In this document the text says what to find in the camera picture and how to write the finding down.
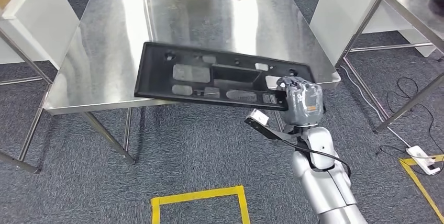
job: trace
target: white cable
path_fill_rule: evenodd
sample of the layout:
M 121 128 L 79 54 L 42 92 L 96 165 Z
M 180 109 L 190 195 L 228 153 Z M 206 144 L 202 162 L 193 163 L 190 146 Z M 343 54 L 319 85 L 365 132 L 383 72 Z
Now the white cable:
M 346 71 L 347 77 L 348 77 L 348 79 L 351 81 L 351 83 L 352 83 L 354 86 L 356 86 L 356 88 L 358 88 L 359 93 L 361 93 L 361 97 L 362 97 L 362 98 L 365 100 L 365 102 L 366 102 L 368 105 L 370 105 L 370 107 L 372 107 L 373 110 L 377 113 L 377 115 L 378 115 L 378 117 L 379 117 L 379 120 L 380 120 L 381 122 L 384 122 L 384 120 L 382 119 L 381 115 L 379 114 L 379 111 L 378 111 L 375 107 L 373 107 L 373 105 L 370 104 L 370 102 L 365 98 L 364 94 L 362 93 L 362 90 L 361 90 L 361 88 L 359 87 L 359 85 L 357 85 L 357 84 L 351 79 L 350 75 L 348 74 L 347 69 L 344 68 L 343 66 L 341 66 L 341 68 L 343 68 L 343 69 Z M 408 146 L 409 148 L 412 147 L 412 146 L 409 145 L 409 144 L 408 144 L 403 138 L 401 138 L 397 133 L 395 133 L 395 131 L 393 131 L 390 127 L 387 127 L 387 129 L 388 129 L 389 131 L 391 131 L 393 134 L 395 134 L 395 136 L 397 136 L 401 141 L 403 141 L 403 143 L 406 144 L 406 146 Z

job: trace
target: electrical cord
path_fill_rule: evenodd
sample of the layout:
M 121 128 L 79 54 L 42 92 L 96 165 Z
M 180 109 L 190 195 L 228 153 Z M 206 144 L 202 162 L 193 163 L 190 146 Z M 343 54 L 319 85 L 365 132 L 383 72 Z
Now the electrical cord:
M 381 114 L 379 114 L 379 111 L 378 111 L 378 110 L 377 110 L 372 104 L 370 104 L 370 102 L 365 98 L 364 94 L 362 93 L 361 87 L 359 87 L 359 85 L 357 85 L 357 84 L 351 79 L 350 74 L 348 74 L 348 71 L 347 71 L 346 68 L 344 68 L 343 66 L 341 66 L 341 68 L 343 68 L 343 69 L 346 71 L 346 75 L 347 75 L 348 79 L 351 81 L 351 83 L 352 83 L 354 86 L 356 86 L 356 88 L 358 88 L 359 93 L 361 93 L 361 97 L 364 99 L 364 101 L 365 101 L 370 107 L 373 108 L 373 110 L 374 110 L 374 111 L 376 112 L 376 114 L 378 115 L 379 120 L 380 120 L 381 122 L 383 122 L 384 120 L 382 119 Z M 395 131 L 392 130 L 390 127 L 387 127 L 387 129 L 388 129 L 389 131 L 391 131 L 393 134 L 395 134 L 395 136 L 398 137 L 398 138 L 399 138 L 399 139 L 400 139 L 400 140 L 401 140 L 406 146 L 408 146 L 409 148 L 412 147 L 412 146 L 409 145 L 409 144 L 408 144 L 403 138 L 401 138 L 401 136 L 399 136 L 397 133 L 395 133 Z
M 295 145 L 295 144 L 293 144 L 293 143 L 291 143 L 289 141 L 283 140 L 283 139 L 280 139 L 280 140 L 284 144 L 289 145 L 290 147 L 293 147 L 296 151 L 316 153 L 316 154 L 319 154 L 319 155 L 322 155 L 322 156 L 325 156 L 325 157 L 329 157 L 331 159 L 334 159 L 334 160 L 337 160 L 337 161 L 341 162 L 342 164 L 344 164 L 347 167 L 347 176 L 349 178 L 351 177 L 351 168 L 350 168 L 350 166 L 345 161 L 341 160 L 340 158 L 338 158 L 336 156 L 333 156 L 333 155 L 330 155 L 330 154 L 325 153 L 325 152 L 315 151 L 315 150 L 310 149 L 310 148 L 298 147 L 297 145 Z
M 382 119 L 382 117 L 381 117 L 381 115 L 379 114 L 379 111 L 375 108 L 375 107 L 373 107 L 371 104 L 370 104 L 370 102 L 365 98 L 365 96 L 364 96 L 364 94 L 362 93 L 362 90 L 361 90 L 361 88 L 351 79 L 351 77 L 350 77 L 350 75 L 349 75 L 349 73 L 348 73 L 348 71 L 347 71 L 347 69 L 346 68 L 344 68 L 343 66 L 341 66 L 341 68 L 343 68 L 344 70 L 345 70 L 345 72 L 346 72 L 346 75 L 347 75 L 347 77 L 348 77 L 348 79 L 351 81 L 351 83 L 354 85 L 354 86 L 356 86 L 356 88 L 358 88 L 358 90 L 359 90 L 359 93 L 361 94 L 361 97 L 365 100 L 365 102 L 371 107 L 371 108 L 373 108 L 373 110 L 377 113 L 377 115 L 378 115 L 378 117 L 379 117 L 379 119 L 380 119 L 380 121 L 384 121 L 383 119 Z M 401 85 L 400 85 L 400 81 L 402 80 L 402 79 L 406 79 L 406 80 L 410 80 L 410 81 L 412 81 L 413 83 L 414 83 L 414 85 L 415 85 L 415 92 L 414 92 L 414 95 L 416 95 L 418 92 L 419 92 L 419 87 L 418 87 L 418 84 L 416 83 L 416 81 L 415 80 L 413 80 L 413 79 L 411 79 L 411 78 L 409 78 L 409 77 L 401 77 L 401 78 L 399 78 L 398 80 L 397 80 L 397 82 L 396 82 L 396 84 L 397 84 L 397 86 L 398 86 L 398 88 L 399 88 L 399 90 L 403 93 L 403 95 L 400 95 L 400 94 L 398 94 L 398 93 L 396 93 L 396 92 L 393 92 L 393 91 L 390 91 L 390 92 L 388 92 L 387 93 L 387 96 L 386 96 L 386 102 L 387 102 L 387 104 L 388 104 L 388 107 L 389 107 L 389 109 L 390 109 L 390 111 L 391 112 L 395 112 L 391 107 L 390 107 L 390 104 L 389 104 L 389 94 L 390 93 L 393 93 L 393 94 L 396 94 L 397 96 L 399 96 L 399 97 L 402 97 L 402 98 L 405 98 L 405 99 L 411 99 L 411 96 L 409 96 L 402 88 L 401 88 Z M 435 121 L 435 117 L 433 116 L 433 114 L 431 113 L 431 111 L 426 107 L 426 106 L 424 106 L 424 105 L 422 105 L 422 104 L 417 104 L 416 106 L 422 106 L 423 108 L 425 108 L 426 110 L 427 110 L 427 112 L 430 114 L 430 116 L 431 116 L 431 118 L 432 118 L 432 121 L 431 121 L 431 123 L 430 123 L 430 125 L 429 125 L 429 128 L 428 128 L 428 133 L 429 133 L 429 136 L 430 136 L 430 138 L 432 139 L 432 141 L 434 142 L 434 144 L 436 145 L 436 147 L 438 147 L 438 149 L 441 151 L 441 153 L 444 153 L 444 151 L 442 150 L 442 148 L 438 145 L 438 143 L 436 142 L 436 140 L 434 139 L 434 137 L 432 136 L 432 134 L 431 134 L 431 129 L 432 129 L 432 127 L 433 127 L 433 123 L 434 123 L 434 121 Z M 387 129 L 389 130 L 389 131 L 391 131 L 393 134 L 395 134 L 404 144 L 406 144 L 409 148 L 411 147 L 403 138 L 401 138 L 397 133 L 395 133 L 395 131 L 393 131 L 390 127 L 387 127 Z M 402 150 L 400 150 L 400 149 L 398 149 L 398 148 L 396 148 L 396 147 L 393 147 L 393 146 L 390 146 L 390 145 L 381 145 L 381 146 L 379 146 L 379 152 L 377 152 L 376 153 L 376 155 L 378 155 L 380 152 L 384 152 L 384 153 L 386 153 L 386 154 L 388 154 L 388 155 L 390 155 L 390 156 L 392 156 L 392 157 L 394 157 L 394 158 L 397 158 L 397 159 L 399 159 L 401 162 L 403 162 L 404 164 L 406 164 L 402 159 L 400 159 L 400 158 L 398 158 L 398 157 L 396 157 L 396 156 L 394 156 L 394 155 L 392 155 L 392 154 L 390 154 L 390 153 L 388 153 L 388 152 L 386 152 L 385 150 L 383 150 L 382 149 L 382 147 L 390 147 L 390 148 L 392 148 L 392 149 L 395 149 L 395 150 L 397 150 L 397 151 L 399 151 L 399 152 L 401 152 L 401 153 L 405 153 L 405 154 L 407 154 L 407 155 L 409 155 L 409 156 L 411 156 L 411 157 L 414 157 L 414 158 L 419 158 L 419 159 L 429 159 L 429 158 L 431 158 L 431 159 L 433 159 L 433 157 L 418 157 L 418 156 L 413 156 L 413 155 L 410 155 L 410 154 L 408 154 L 407 152 L 405 152 L 405 151 L 402 151 Z M 415 169 L 412 169 L 414 172 L 416 172 L 416 173 L 418 173 L 418 174 L 422 174 L 422 175 L 427 175 L 427 176 L 434 176 L 434 175 L 438 175 L 438 174 L 440 174 L 441 172 L 442 172 L 442 170 L 444 169 L 444 162 L 443 162 L 443 164 L 442 164 L 442 166 L 441 166 L 441 169 L 439 170 L 439 172 L 437 172 L 437 173 L 435 173 L 435 174 L 426 174 L 426 173 L 423 173 L 423 172 L 419 172 L 419 171 L 417 171 L 417 170 L 415 170 Z

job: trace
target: gray carpet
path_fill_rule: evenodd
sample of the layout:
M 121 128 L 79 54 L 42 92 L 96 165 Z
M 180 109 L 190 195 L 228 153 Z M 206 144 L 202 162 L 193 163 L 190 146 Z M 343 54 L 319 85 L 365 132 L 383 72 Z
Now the gray carpet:
M 80 15 L 87 0 L 69 0 Z M 295 0 L 310 20 L 317 0 Z M 395 32 L 364 36 L 361 43 L 403 43 Z M 401 76 L 420 87 L 442 71 L 442 63 L 413 49 L 350 56 L 384 101 Z M 41 63 L 51 76 L 55 70 Z M 402 72 L 393 71 L 398 65 Z M 352 191 L 369 223 L 440 223 L 399 162 L 378 146 L 403 145 L 391 133 L 375 135 L 378 120 L 345 78 L 325 91 L 328 109 L 322 125 L 330 130 L 339 155 L 352 167 Z M 0 65 L 0 80 L 33 75 L 24 64 Z M 41 94 L 42 82 L 0 86 L 0 150 L 18 155 Z M 434 114 L 432 134 L 444 147 L 444 89 L 423 104 Z M 401 106 L 402 101 L 393 101 Z M 292 174 L 292 150 L 274 145 L 243 123 L 247 109 L 192 104 L 136 108 L 132 118 L 128 165 L 79 115 L 43 118 L 27 161 L 42 168 L 31 175 L 0 162 L 1 223 L 150 223 L 149 200 L 156 196 L 243 185 L 252 223 L 317 223 Z M 96 112 L 122 140 L 125 110 Z M 438 150 L 428 137 L 429 115 L 420 108 L 393 129 L 427 153 Z M 388 150 L 393 155 L 401 153 Z M 418 176 L 444 211 L 442 175 Z M 161 206 L 161 223 L 240 223 L 235 197 Z

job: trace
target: black cable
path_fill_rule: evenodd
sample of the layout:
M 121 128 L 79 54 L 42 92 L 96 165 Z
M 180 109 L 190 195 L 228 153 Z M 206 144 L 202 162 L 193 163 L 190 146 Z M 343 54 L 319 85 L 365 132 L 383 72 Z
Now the black cable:
M 415 85 L 415 91 L 413 92 L 413 94 L 409 95 L 409 94 L 408 94 L 408 93 L 407 93 L 407 92 L 401 87 L 401 80 L 409 80 L 409 81 L 411 81 L 411 82 Z M 390 106 L 390 102 L 389 102 L 389 94 L 394 94 L 394 95 L 396 95 L 396 96 L 398 96 L 398 97 L 401 97 L 401 98 L 404 98 L 404 99 L 411 99 L 413 96 L 415 96 L 415 95 L 419 92 L 418 84 L 416 83 L 415 80 L 411 79 L 410 77 L 400 77 L 400 78 L 398 78 L 398 80 L 396 81 L 396 85 L 398 86 L 398 89 L 401 91 L 402 94 L 399 94 L 399 93 L 394 92 L 394 91 L 389 91 L 389 92 L 387 92 L 387 95 L 386 95 L 386 97 L 385 97 L 385 100 L 386 100 L 386 102 L 387 102 L 388 108 L 390 109 L 390 111 L 391 111 L 392 113 L 395 113 L 395 110 L 393 110 L 392 107 Z M 429 137 L 432 139 L 432 141 L 434 142 L 434 144 L 436 145 L 436 147 L 441 151 L 441 153 L 444 154 L 444 151 L 443 151 L 442 148 L 438 145 L 437 141 L 435 140 L 435 138 L 434 138 L 433 135 L 431 134 L 431 129 L 432 129 L 433 125 L 434 125 L 435 117 L 433 116 L 433 114 L 431 113 L 431 111 L 430 111 L 425 105 L 423 105 L 423 104 L 416 104 L 413 108 L 415 108 L 416 106 L 421 106 L 422 108 L 424 108 L 424 109 L 429 113 L 429 115 L 430 115 L 430 117 L 431 117 L 431 122 L 430 122 L 430 125 L 429 125 L 429 127 L 428 127 L 428 134 L 429 134 Z M 390 148 L 392 148 L 392 149 L 395 149 L 395 150 L 397 150 L 397 151 L 399 151 L 399 152 L 402 152 L 402 153 L 405 153 L 405 154 L 411 156 L 411 155 L 408 154 L 407 152 L 402 151 L 402 150 L 400 150 L 400 149 L 398 149 L 398 148 L 396 148 L 396 147 L 392 147 L 392 146 L 390 146 L 390 145 L 381 145 L 381 146 L 379 146 L 379 149 L 380 149 L 379 152 L 384 152 L 384 153 L 386 153 L 386 154 L 388 154 L 388 155 L 390 155 L 390 156 L 393 156 L 393 157 L 395 157 L 395 156 L 392 155 L 392 154 L 390 154 L 390 153 L 388 153 L 388 152 L 386 152 L 386 151 L 384 151 L 384 150 L 382 150 L 382 147 L 390 147 Z M 440 170 L 438 173 L 436 173 L 436 174 L 432 174 L 432 175 L 438 175 L 438 174 L 440 174 L 440 173 L 442 172 L 443 169 L 444 169 L 444 163 L 443 163 L 443 165 L 442 165 L 442 167 L 441 167 L 441 170 Z M 429 174 L 425 174 L 425 173 L 423 173 L 423 172 L 416 171 L 415 169 L 412 169 L 412 170 L 413 170 L 414 172 L 418 173 L 418 174 L 429 175 Z
M 348 176 L 349 178 L 351 177 L 351 168 L 350 168 L 350 166 L 349 166 L 345 161 L 343 161 L 342 159 L 340 159 L 340 158 L 338 158 L 338 157 L 336 157 L 336 156 L 330 155 L 330 154 L 328 154 L 328 153 L 325 153 L 325 152 L 319 152 L 319 151 L 315 151 L 315 150 L 312 150 L 312 149 L 309 149 L 309 148 L 298 147 L 297 145 L 295 145 L 295 144 L 293 144 L 293 143 L 291 143 L 291 142 L 289 142 L 289 141 L 286 141 L 286 140 L 282 140 L 282 139 L 281 139 L 281 141 L 282 141 L 284 144 L 289 145 L 290 147 L 293 147 L 293 148 L 294 148 L 295 150 L 297 150 L 297 151 L 316 153 L 316 154 L 319 154 L 319 155 L 322 155 L 322 156 L 325 156 L 325 157 L 329 157 L 329 158 L 331 158 L 331 159 L 334 159 L 334 160 L 337 160 L 337 161 L 341 162 L 342 164 L 344 164 L 344 165 L 347 167 L 347 176 Z

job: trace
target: reflective table surface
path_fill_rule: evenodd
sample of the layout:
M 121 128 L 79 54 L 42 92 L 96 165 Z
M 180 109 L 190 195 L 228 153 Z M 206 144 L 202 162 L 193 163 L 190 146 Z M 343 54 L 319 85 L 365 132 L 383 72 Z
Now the reflective table surface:
M 444 52 L 444 16 L 434 13 L 436 10 L 444 15 L 432 0 L 384 0 L 415 29 L 426 37 L 436 48 Z
M 90 0 L 44 109 L 55 115 L 170 103 L 134 97 L 145 41 L 303 63 L 324 88 L 340 81 L 293 0 Z

